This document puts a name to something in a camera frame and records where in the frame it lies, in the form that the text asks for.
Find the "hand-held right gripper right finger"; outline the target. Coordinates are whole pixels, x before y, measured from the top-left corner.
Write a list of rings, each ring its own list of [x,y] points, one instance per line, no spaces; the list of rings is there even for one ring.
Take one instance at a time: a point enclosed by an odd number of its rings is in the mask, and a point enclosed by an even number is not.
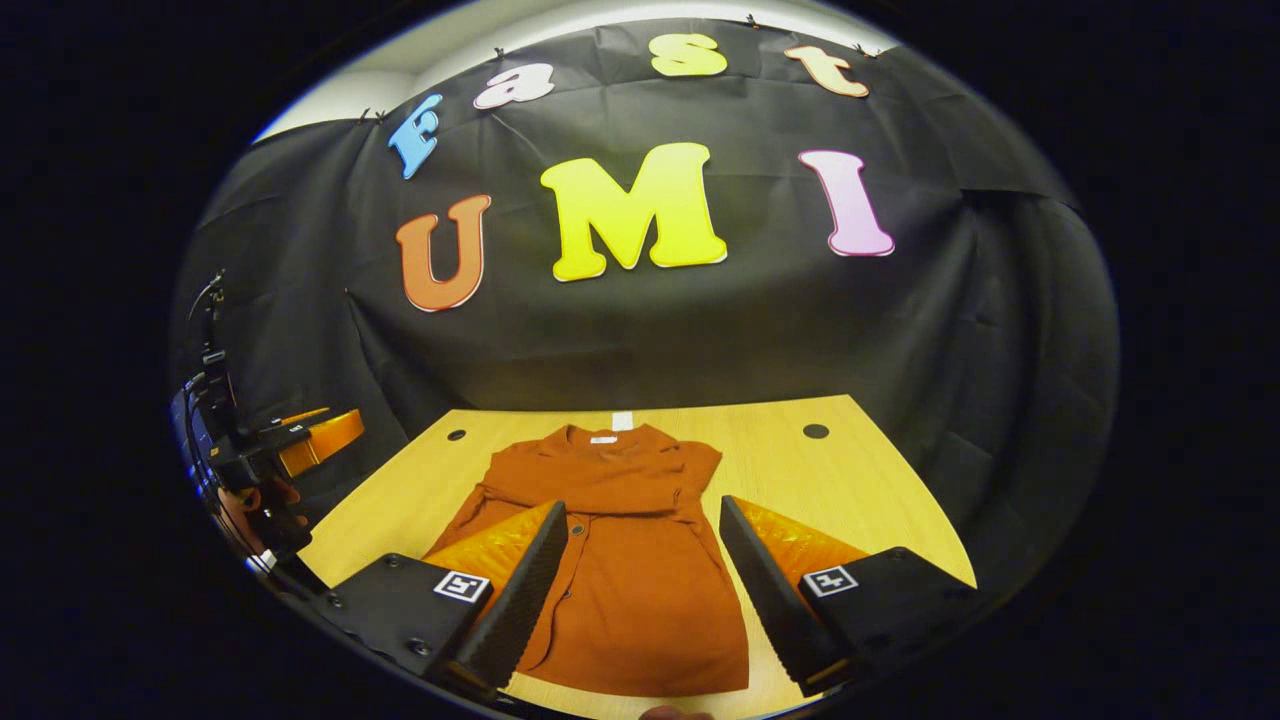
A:
[[[952,639],[979,591],[904,546],[867,552],[726,495],[719,536],[774,653],[812,697],[865,687]]]

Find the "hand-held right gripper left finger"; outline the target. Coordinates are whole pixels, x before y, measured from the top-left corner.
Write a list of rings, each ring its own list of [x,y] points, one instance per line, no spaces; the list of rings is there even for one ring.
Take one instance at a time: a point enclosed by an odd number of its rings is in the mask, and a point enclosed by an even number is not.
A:
[[[466,696],[508,685],[568,541],[566,506],[527,509],[425,559],[385,553],[317,597],[374,656]]]

